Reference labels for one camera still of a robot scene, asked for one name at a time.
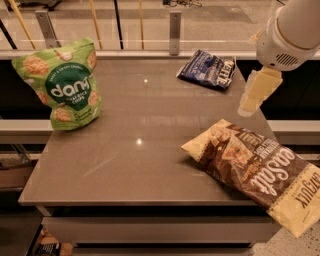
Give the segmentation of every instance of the wooden pole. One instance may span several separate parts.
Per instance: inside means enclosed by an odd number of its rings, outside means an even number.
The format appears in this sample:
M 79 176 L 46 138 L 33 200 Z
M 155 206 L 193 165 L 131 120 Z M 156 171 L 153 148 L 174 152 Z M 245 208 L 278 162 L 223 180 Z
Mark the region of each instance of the wooden pole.
M 89 2 L 90 2 L 91 14 L 92 14 L 93 22 L 94 22 L 94 27 L 96 29 L 96 33 L 97 33 L 97 37 L 98 37 L 98 41 L 99 41 L 99 46 L 100 46 L 100 49 L 102 49 L 102 42 L 101 42 L 101 38 L 100 38 L 100 32 L 99 32 L 98 22 L 97 22 L 97 15 L 96 15 L 96 11 L 94 9 L 93 0 L 89 0 Z
M 11 5 L 11 7 L 12 7 L 12 9 L 13 9 L 14 13 L 17 15 L 17 17 L 18 17 L 18 19 L 19 19 L 19 21 L 20 21 L 20 24 L 21 24 L 21 26 L 22 26 L 22 28 L 23 28 L 24 32 L 26 33 L 26 35 L 27 35 L 27 37 L 28 37 L 28 39 L 29 39 L 29 41 L 30 41 L 30 43 L 31 43 L 31 45 L 32 45 L 32 47 L 33 47 L 33 49 L 36 49 L 36 46 L 35 46 L 35 44 L 34 44 L 34 42 L 33 42 L 32 38 L 31 38 L 30 31 L 29 31 L 29 29 L 28 29 L 28 27 L 27 27 L 27 25 L 26 25 L 26 23 L 25 23 L 25 21 L 24 21 L 24 19 L 23 19 L 22 15 L 21 15 L 21 13 L 20 13 L 20 10 L 19 10 L 19 8 L 18 8 L 18 6 L 17 6 L 16 2 L 15 2 L 14 0 L 9 0 L 9 3 L 10 3 L 10 5 Z
M 139 0 L 139 10 L 140 10 L 140 33 L 141 33 L 141 47 L 144 50 L 144 37 L 143 37 L 143 17 L 142 17 L 142 0 Z

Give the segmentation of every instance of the chip bag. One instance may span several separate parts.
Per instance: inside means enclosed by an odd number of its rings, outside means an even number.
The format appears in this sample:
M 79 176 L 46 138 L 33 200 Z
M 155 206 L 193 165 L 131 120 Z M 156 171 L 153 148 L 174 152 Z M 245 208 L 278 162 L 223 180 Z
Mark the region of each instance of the chip bag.
M 276 141 L 222 119 L 182 149 L 296 238 L 319 221 L 320 169 Z
M 101 97 L 92 74 L 96 63 L 89 38 L 12 60 L 19 76 L 52 108 L 54 130 L 77 129 L 99 117 Z

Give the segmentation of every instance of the snack package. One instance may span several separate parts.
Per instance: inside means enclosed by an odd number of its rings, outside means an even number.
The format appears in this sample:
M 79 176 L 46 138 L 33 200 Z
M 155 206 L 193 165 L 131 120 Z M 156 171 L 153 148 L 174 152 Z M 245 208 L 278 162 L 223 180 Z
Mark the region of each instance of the snack package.
M 55 130 L 73 130 L 100 115 L 101 97 L 92 72 L 97 58 L 89 38 L 12 60 L 19 76 L 52 108 Z
M 177 74 L 177 77 L 213 89 L 225 90 L 232 82 L 234 58 L 222 59 L 198 50 Z
M 222 119 L 182 149 L 296 238 L 320 219 L 320 169 L 276 141 Z

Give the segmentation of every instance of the dang chips bag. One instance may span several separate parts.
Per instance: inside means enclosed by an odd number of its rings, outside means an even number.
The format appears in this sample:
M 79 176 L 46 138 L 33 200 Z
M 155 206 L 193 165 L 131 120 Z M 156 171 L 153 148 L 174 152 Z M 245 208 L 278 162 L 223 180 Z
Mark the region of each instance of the dang chips bag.
M 97 58 L 94 43 L 84 38 L 12 60 L 20 77 L 52 108 L 55 130 L 85 126 L 100 115 L 101 97 L 92 74 Z

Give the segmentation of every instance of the brown snack bag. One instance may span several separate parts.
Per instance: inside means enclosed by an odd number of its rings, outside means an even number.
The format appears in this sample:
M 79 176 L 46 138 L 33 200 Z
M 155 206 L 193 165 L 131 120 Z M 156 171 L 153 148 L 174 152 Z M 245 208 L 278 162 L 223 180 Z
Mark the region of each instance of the brown snack bag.
M 276 141 L 222 119 L 181 148 L 296 238 L 320 219 L 320 169 Z

